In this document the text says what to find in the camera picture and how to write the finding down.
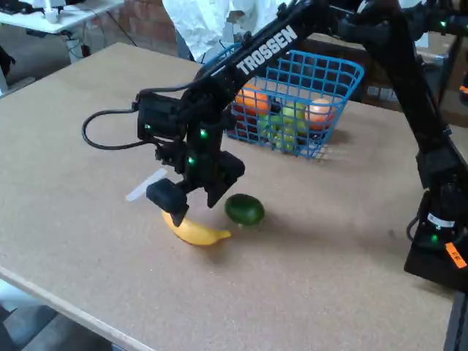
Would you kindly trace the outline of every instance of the wooden table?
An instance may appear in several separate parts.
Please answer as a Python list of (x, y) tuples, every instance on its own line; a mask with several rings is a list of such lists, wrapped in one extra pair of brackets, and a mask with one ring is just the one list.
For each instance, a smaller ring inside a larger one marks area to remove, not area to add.
[[(147, 199), (125, 200), (160, 167), (154, 149), (93, 149), (81, 123), (197, 68), (114, 45), (0, 101), (0, 277), (129, 350), (441, 350), (452, 293), (403, 272), (423, 190), (399, 113), (350, 102), (319, 160), (225, 138), (246, 164), (228, 194), (268, 215), (240, 232), (223, 200), (208, 210), (191, 194), (193, 220), (233, 229), (209, 249), (179, 240)], [(136, 116), (89, 134), (134, 141)]]

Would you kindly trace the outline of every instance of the yellow banana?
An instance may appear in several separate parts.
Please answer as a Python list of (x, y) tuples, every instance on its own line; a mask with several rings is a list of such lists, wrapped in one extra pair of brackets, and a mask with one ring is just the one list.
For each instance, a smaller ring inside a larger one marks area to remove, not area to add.
[(187, 218), (184, 218), (181, 225), (176, 227), (170, 214), (165, 211), (162, 211), (162, 218), (164, 218), (169, 228), (180, 239), (192, 245), (212, 245), (221, 239), (231, 236), (229, 230), (211, 229), (204, 225), (194, 223)]

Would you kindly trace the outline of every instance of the white cloth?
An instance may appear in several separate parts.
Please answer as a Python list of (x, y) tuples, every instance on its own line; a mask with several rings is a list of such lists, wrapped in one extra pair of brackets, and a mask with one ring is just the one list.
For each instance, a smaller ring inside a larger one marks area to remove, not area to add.
[(232, 11), (242, 11), (238, 24), (255, 34), (275, 16), (278, 6), (290, 0), (163, 0), (164, 7), (195, 60), (223, 38)]

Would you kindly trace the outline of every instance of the blue plastic basket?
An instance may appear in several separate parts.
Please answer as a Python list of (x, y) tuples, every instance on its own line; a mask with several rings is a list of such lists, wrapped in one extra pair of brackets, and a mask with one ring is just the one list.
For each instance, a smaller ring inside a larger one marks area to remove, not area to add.
[[(220, 55), (227, 55), (232, 47)], [(231, 104), (229, 137), (306, 158), (330, 138), (364, 69), (355, 62), (291, 50), (250, 81)], [(326, 102), (313, 102), (316, 99)]]

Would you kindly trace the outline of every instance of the black robotic arm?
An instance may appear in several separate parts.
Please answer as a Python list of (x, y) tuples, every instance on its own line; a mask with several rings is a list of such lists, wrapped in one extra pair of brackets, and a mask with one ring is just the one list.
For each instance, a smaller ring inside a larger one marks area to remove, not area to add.
[[(133, 110), (139, 111), (141, 143), (156, 145), (156, 158), (183, 176), (177, 184), (163, 179), (150, 185), (147, 197), (171, 213), (175, 225), (194, 189), (204, 188), (213, 207), (244, 174), (243, 162), (220, 150), (223, 131), (235, 125), (226, 107), (244, 84), (314, 32), (359, 42), (387, 72), (420, 149), (416, 160), (426, 192), (405, 270), (468, 292), (468, 167), (450, 140), (414, 45), (427, 31), (467, 35), (468, 17), (430, 2), (408, 10), (370, 3), (361, 13), (356, 1), (336, 4), (283, 4), (275, 20), (247, 34), (229, 57), (205, 65), (190, 84), (140, 91)], [(158, 94), (183, 88), (181, 99)]]

